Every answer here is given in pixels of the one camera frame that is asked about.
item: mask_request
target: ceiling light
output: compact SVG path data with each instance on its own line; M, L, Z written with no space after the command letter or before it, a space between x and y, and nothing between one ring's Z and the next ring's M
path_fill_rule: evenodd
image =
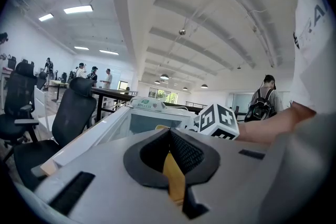
M78 49L78 50L89 50L89 48L86 48L86 47L76 47L74 46L75 49Z
M162 74L162 75L160 76L160 78L161 78L161 79L169 79L169 77L168 77L167 74Z
M47 14L47 15L45 15L45 16L39 18L39 20L40 20L41 22L43 22L44 20L51 19L51 18L53 18L53 15L52 15L51 13L49 13L49 14Z
M92 6L80 6L80 7L73 7L73 8L66 8L64 10L66 14L70 13L77 13L77 12L93 12Z
M119 55L119 53L117 52L113 52L113 51L108 51L108 50L99 50L100 52L103 52L105 54L115 54L115 55Z

